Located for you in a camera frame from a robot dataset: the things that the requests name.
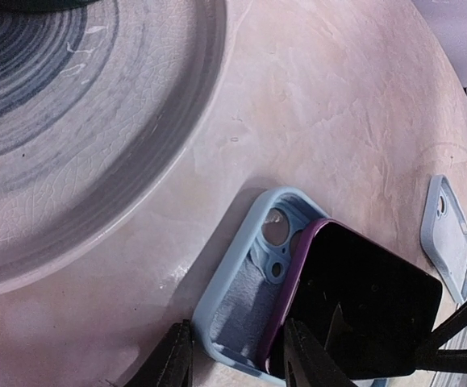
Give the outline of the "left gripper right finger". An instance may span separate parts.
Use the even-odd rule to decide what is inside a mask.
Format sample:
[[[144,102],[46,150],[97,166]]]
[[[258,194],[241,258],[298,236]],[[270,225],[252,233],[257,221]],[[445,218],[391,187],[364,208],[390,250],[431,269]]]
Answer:
[[[356,387],[303,322],[286,320],[284,367],[289,387]]]

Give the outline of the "purple edged black phone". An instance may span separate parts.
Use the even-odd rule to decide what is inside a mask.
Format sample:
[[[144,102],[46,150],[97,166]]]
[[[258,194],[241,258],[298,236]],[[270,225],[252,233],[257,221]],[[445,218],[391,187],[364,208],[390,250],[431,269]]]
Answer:
[[[310,330],[352,380],[404,377],[430,335],[441,282],[333,218],[299,236],[256,353],[261,369],[283,377],[283,325]]]

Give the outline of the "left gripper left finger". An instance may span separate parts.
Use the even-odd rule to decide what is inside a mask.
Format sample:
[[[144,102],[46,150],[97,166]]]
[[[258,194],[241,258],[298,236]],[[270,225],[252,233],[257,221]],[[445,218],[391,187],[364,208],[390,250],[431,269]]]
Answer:
[[[192,386],[193,350],[190,321],[174,323],[125,387]]]

